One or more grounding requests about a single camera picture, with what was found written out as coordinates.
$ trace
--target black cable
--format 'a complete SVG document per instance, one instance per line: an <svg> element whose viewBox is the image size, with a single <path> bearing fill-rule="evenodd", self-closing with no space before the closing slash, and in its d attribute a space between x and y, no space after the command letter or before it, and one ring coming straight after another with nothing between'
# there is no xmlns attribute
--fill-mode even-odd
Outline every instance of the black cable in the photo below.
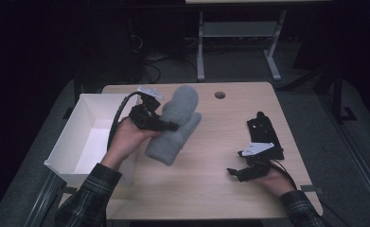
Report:
<svg viewBox="0 0 370 227"><path fill-rule="evenodd" d="M147 70L145 71L145 74L147 73L147 76L149 78L149 83L151 83L151 84L156 83L161 78L161 70L158 67L156 67L154 65L150 65L150 64L145 64L144 66L154 68L158 72L157 79L152 80L151 74L149 72L147 72Z"/></svg>
<svg viewBox="0 0 370 227"><path fill-rule="evenodd" d="M133 92L133 93L129 94L128 96L126 96L123 99L122 103L120 104L119 108L117 109L116 114L115 114L115 117L114 117L114 121L112 122L112 126L111 126L111 130L110 130L110 133L109 133L109 137L108 137L107 150L111 146L112 139L114 138L114 135L115 135L117 126L119 125L119 122L118 122L119 121L119 117L122 114L123 109L125 108L126 104L128 103L129 99L132 96L134 96L134 95L140 95L140 94L141 94L140 92Z"/></svg>
<svg viewBox="0 0 370 227"><path fill-rule="evenodd" d="M341 216L339 216L334 210L332 210L331 207L329 207L325 202L323 202L322 200L320 200L320 198L318 199L320 201L320 203L326 208L328 209L336 218L338 218L345 226L347 227L350 227L351 225L349 225L349 223L346 222L345 219L343 219Z"/></svg>
<svg viewBox="0 0 370 227"><path fill-rule="evenodd" d="M288 179L288 181L291 183L291 185L294 187L294 189L297 189L296 183L294 182L293 178L291 177L291 175L288 173L288 171L285 168L282 169L281 167L276 166L276 165L272 164L271 162L270 162L270 167L275 169L276 171L282 173Z"/></svg>
<svg viewBox="0 0 370 227"><path fill-rule="evenodd" d="M273 159L273 161L274 161L274 162L276 162L278 165L280 165L280 166L284 169L284 171L285 171L285 172L288 172L288 171L286 170L286 168L285 168L284 166L282 166L282 164L280 164L277 160Z"/></svg>
<svg viewBox="0 0 370 227"><path fill-rule="evenodd" d="M204 51L203 53L205 55L222 55L222 54L225 54L225 53L228 53L228 52L232 52L234 51L235 47L236 47L236 44L221 44L221 43L218 43L218 42L211 42L209 41L208 38L206 39L203 39L203 45L204 45ZM221 51L216 51L216 52L212 52L212 51L208 51L208 48L219 48L220 45L222 45L225 49L224 50L221 50ZM186 54L192 54L194 52L197 52L198 50L198 46L197 45L193 45L191 46L190 48L188 48L185 53ZM161 57L160 59L157 59L157 60L148 60L147 61L147 64L154 64L154 63L157 63L159 61L165 61L165 60L169 60L169 59L175 59L174 56L170 56L170 55L166 55L166 56L163 56Z"/></svg>
<svg viewBox="0 0 370 227"><path fill-rule="evenodd" d="M191 67L193 67L194 71L196 71L196 75L197 75L197 67L196 65L193 64L193 62L187 60L187 59L184 59L184 61L186 61L187 63L189 63L191 65Z"/></svg>

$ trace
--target white cardboard box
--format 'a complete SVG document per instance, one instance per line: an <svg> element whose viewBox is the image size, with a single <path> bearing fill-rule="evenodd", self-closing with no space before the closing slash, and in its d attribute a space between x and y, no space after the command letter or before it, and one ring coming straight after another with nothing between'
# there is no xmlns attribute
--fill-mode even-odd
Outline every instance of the white cardboard box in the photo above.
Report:
<svg viewBox="0 0 370 227"><path fill-rule="evenodd" d="M81 94L58 142L44 164L68 185L81 186L107 148L108 136L116 111L128 94ZM119 120L136 105L131 97ZM120 186L130 186L137 152L122 163Z"/></svg>

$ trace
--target flannel sleeve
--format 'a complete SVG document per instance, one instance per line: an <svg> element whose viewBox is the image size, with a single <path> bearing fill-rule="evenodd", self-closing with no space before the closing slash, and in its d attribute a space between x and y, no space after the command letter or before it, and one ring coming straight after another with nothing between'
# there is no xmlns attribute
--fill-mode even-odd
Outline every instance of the flannel sleeve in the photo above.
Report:
<svg viewBox="0 0 370 227"><path fill-rule="evenodd" d="M295 227L332 226L318 215L314 206L302 191L288 192L280 197L280 201Z"/></svg>
<svg viewBox="0 0 370 227"><path fill-rule="evenodd" d="M83 185L55 216L55 226L102 226L106 207L122 174L96 164Z"/></svg>

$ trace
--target human hand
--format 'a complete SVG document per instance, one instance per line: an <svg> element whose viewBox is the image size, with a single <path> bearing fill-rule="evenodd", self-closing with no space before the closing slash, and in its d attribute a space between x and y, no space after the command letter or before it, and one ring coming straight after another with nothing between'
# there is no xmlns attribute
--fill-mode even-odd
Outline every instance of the human hand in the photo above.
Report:
<svg viewBox="0 0 370 227"><path fill-rule="evenodd" d="M287 192L296 190L282 173L273 168L265 177L256 178L253 181L262 185L278 198Z"/></svg>
<svg viewBox="0 0 370 227"><path fill-rule="evenodd" d="M143 141L160 134L159 131L139 130L129 117L123 118L101 164L117 171L120 164L137 150Z"/></svg>

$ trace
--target table surface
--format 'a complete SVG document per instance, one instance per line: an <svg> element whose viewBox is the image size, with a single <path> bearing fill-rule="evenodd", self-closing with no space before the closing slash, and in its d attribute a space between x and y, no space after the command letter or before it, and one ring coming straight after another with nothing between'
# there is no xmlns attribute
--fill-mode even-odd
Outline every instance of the table surface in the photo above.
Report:
<svg viewBox="0 0 370 227"><path fill-rule="evenodd" d="M165 96L162 105L182 84L142 85ZM144 154L140 148L131 187L117 187L107 208L108 219L232 219L283 218L278 199L253 182L240 183L227 167L243 169L237 152L246 148L246 122L263 112L272 121L284 149L281 164L300 189L311 185L273 87L267 82L192 83L199 94L196 112L202 120L172 166ZM138 85L107 86L103 93L128 94ZM224 99L215 98L224 92ZM315 192L306 193L319 214L323 209Z"/></svg>

